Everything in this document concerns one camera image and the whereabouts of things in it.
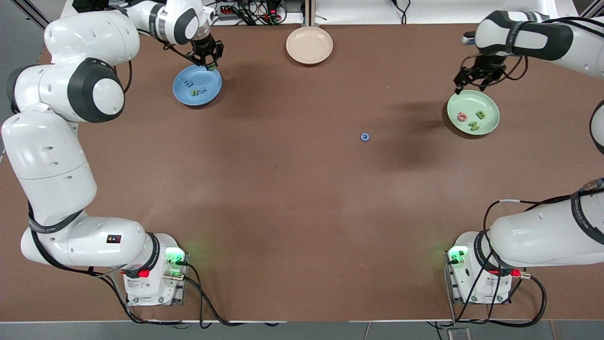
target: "blue plate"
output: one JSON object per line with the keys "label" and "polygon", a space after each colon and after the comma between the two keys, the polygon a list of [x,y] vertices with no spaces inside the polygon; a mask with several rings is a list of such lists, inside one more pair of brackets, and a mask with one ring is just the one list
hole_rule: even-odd
{"label": "blue plate", "polygon": [[218,70],[208,71],[203,66],[192,65],[182,70],[174,79],[172,92],[186,105],[203,105],[211,102],[222,88]]}

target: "small black label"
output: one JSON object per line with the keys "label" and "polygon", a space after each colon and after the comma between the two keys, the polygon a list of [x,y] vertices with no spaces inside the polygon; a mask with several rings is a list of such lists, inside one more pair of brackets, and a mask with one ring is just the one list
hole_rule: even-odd
{"label": "small black label", "polygon": [[107,243],[121,242],[121,235],[107,235]]}

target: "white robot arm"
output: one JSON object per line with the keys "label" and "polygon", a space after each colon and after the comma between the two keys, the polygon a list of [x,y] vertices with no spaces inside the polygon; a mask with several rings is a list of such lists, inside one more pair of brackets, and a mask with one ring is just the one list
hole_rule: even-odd
{"label": "white robot arm", "polygon": [[124,91],[112,66],[137,55],[137,30],[153,28],[166,43],[201,44],[202,52],[212,46],[210,54],[189,56],[203,56],[198,65],[215,67],[217,57],[205,61],[206,55],[218,56],[205,13],[199,1],[169,0],[68,16],[45,30],[52,64],[11,75],[16,114],[2,125],[2,139],[29,202],[29,228],[21,239],[26,258],[52,264],[46,260],[51,256],[63,266],[120,269],[130,304],[173,302],[185,270],[175,263],[185,256],[176,241],[145,232],[135,221],[85,213],[97,187],[77,128],[121,114]]}
{"label": "white robot arm", "polygon": [[[535,57],[604,78],[604,34],[598,25],[604,18],[577,21],[595,33],[564,20],[553,23],[554,20],[547,19],[533,12],[491,13],[475,32],[481,56],[472,68],[461,69],[455,78],[456,92],[475,79],[484,79],[486,86],[497,81],[502,74],[496,72],[505,69],[503,60],[510,55]],[[590,131],[594,143],[604,153],[603,103],[594,111]],[[448,251],[459,301],[467,303],[471,298],[474,303],[506,302],[512,269],[604,262],[604,234],[600,230],[604,224],[603,183],[597,180],[573,195],[501,217],[486,232],[462,234]]]}

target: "gray floor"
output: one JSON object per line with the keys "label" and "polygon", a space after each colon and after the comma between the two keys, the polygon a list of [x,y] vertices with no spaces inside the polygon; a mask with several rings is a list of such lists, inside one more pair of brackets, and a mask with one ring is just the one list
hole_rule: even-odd
{"label": "gray floor", "polygon": [[[6,79],[14,69],[35,64],[43,46],[43,32],[10,1],[0,1],[0,120],[11,115],[6,93]],[[0,324],[1,340],[363,340],[366,323],[289,322],[270,328],[261,324],[240,327],[212,325],[201,330],[191,325],[188,330],[163,326],[136,325],[131,322],[69,322],[38,324]],[[528,329],[508,329],[497,325],[470,326],[472,339],[488,340],[601,340],[604,321],[543,321]],[[443,339],[446,332],[441,332]],[[368,340],[438,339],[436,330],[424,322],[375,322],[367,333]]]}

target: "brown table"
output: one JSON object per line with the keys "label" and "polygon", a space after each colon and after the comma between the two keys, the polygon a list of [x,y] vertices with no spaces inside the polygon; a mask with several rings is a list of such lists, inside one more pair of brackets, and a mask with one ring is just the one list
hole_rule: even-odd
{"label": "brown table", "polygon": [[[481,229],[489,203],[568,194],[604,168],[588,132],[602,83],[539,60],[488,89],[502,114],[490,135],[443,123],[459,62],[475,53],[460,36],[474,27],[328,26],[335,48],[315,67],[287,56],[296,26],[217,27],[223,89],[200,110],[171,91],[189,63],[142,38],[122,116],[80,125],[98,184],[86,211],[174,236],[227,319],[446,319],[442,251]],[[0,180],[0,320],[124,319],[103,283],[21,255],[27,204],[6,161]],[[602,269],[532,269],[545,318],[604,319]],[[138,312],[196,319],[187,296]],[[493,316],[531,318],[540,295],[527,283],[514,300]]]}

